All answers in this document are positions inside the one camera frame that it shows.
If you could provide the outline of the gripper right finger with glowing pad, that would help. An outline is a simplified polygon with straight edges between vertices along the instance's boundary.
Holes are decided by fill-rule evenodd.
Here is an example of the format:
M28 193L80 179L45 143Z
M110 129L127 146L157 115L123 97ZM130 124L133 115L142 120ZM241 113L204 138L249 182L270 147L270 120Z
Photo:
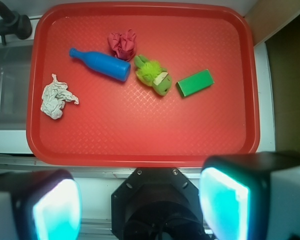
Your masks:
M218 240L300 240L300 152L211 156L198 197Z

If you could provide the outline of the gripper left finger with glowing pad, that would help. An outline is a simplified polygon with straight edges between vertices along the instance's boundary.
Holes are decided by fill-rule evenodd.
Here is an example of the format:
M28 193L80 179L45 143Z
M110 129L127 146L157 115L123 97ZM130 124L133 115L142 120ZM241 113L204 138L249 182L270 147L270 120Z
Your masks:
M64 169L0 174L0 240L76 240L80 187Z

